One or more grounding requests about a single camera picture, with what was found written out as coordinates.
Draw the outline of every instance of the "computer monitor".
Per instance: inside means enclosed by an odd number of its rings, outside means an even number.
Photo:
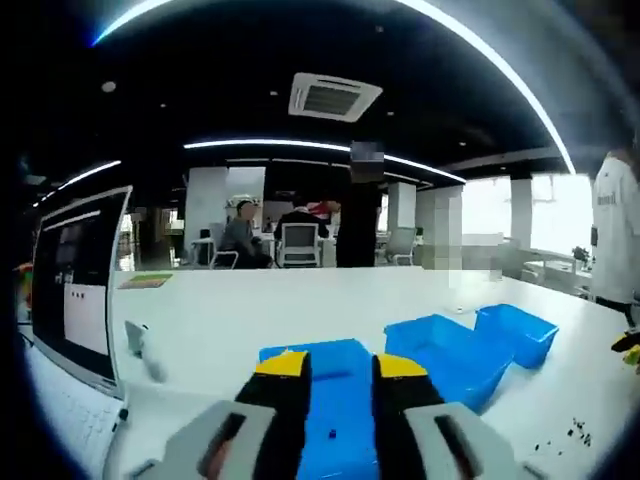
[[[42,219],[32,280],[34,343],[80,380],[116,387],[110,282],[131,187],[111,190]]]

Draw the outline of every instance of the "person in white shirt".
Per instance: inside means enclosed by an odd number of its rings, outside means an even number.
[[[631,304],[640,269],[639,173],[635,149],[611,151],[593,192],[596,252],[591,290],[596,303],[624,313],[630,326],[634,325]]]

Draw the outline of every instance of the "keyboard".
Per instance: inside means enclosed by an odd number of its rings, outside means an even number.
[[[26,356],[38,402],[51,430],[89,478],[102,478],[124,402],[76,379],[36,347]]]

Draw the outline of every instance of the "black ceiling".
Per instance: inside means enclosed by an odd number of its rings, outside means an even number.
[[[388,154],[443,169],[553,145],[522,95],[486,58],[391,0],[373,2],[376,8],[356,0],[171,2],[93,48],[97,32],[126,2],[62,3],[66,8],[38,3],[22,19],[32,32],[21,37],[22,157],[31,173],[47,177],[45,189],[113,159],[136,178],[170,177],[165,182],[174,187],[189,167],[229,158],[346,161],[343,153],[308,149],[182,148],[207,139],[373,140]],[[353,124],[290,116],[296,72],[384,90]],[[106,81],[115,82],[115,91],[102,91]],[[440,181],[410,167],[387,170]]]

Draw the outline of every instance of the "blue plastic basket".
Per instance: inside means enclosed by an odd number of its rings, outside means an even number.
[[[547,357],[558,327],[503,303],[478,310],[475,331],[495,343],[509,345],[518,365],[538,368]]]
[[[260,361],[285,348],[311,354],[311,404],[296,478],[377,479],[371,354],[349,339],[265,348]]]
[[[475,335],[441,315],[385,328],[385,352],[410,358],[429,372],[447,402],[461,402],[478,412],[495,391],[513,352]]]

